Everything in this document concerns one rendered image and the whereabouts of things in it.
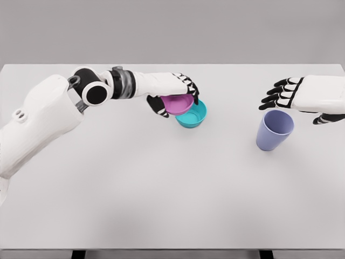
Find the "purple bowl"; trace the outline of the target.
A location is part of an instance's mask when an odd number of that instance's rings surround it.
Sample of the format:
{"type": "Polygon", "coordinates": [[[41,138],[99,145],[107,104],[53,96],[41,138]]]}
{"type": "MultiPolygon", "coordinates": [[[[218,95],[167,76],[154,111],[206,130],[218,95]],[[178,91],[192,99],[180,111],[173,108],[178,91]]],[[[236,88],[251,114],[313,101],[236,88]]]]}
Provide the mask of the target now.
{"type": "Polygon", "coordinates": [[[165,109],[169,114],[185,114],[193,105],[194,98],[191,94],[161,96],[165,109]]]}

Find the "teal bowl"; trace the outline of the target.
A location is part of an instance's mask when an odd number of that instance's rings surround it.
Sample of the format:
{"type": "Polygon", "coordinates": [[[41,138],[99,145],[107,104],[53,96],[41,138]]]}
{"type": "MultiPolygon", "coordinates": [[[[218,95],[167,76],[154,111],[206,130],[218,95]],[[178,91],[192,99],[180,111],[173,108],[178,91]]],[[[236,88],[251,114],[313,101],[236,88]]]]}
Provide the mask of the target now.
{"type": "Polygon", "coordinates": [[[203,101],[199,100],[198,105],[193,104],[186,113],[175,116],[175,119],[182,127],[195,128],[204,121],[207,112],[207,106],[203,101]]]}

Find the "lavender cup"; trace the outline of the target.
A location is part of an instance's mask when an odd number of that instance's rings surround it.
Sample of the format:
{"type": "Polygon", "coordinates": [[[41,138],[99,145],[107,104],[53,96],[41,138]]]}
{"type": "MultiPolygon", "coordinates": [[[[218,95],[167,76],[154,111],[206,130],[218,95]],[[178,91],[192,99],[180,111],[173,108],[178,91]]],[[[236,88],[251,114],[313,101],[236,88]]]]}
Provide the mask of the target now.
{"type": "Polygon", "coordinates": [[[263,151],[272,151],[287,139],[294,130],[292,117],[280,110],[264,114],[258,128],[256,144],[263,151]]]}

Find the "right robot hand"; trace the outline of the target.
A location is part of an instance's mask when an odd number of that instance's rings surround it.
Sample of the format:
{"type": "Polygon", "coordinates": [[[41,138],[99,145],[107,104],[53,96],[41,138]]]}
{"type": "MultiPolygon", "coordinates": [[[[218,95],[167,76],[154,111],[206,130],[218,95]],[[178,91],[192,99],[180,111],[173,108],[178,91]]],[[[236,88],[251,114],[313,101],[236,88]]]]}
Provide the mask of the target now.
{"type": "Polygon", "coordinates": [[[345,76],[290,77],[274,83],[266,94],[259,110],[280,107],[318,113],[315,125],[345,120],[345,76]]]}

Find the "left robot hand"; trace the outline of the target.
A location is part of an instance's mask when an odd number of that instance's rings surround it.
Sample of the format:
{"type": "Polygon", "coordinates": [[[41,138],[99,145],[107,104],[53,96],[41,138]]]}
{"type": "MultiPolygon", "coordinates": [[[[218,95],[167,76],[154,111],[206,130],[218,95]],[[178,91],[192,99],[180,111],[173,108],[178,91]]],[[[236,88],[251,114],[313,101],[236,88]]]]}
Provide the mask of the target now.
{"type": "Polygon", "coordinates": [[[147,103],[151,109],[158,115],[168,118],[169,113],[161,96],[179,96],[191,94],[196,105],[199,104],[199,89],[192,79],[181,73],[161,72],[150,73],[149,83],[151,87],[148,90],[147,103]]]}

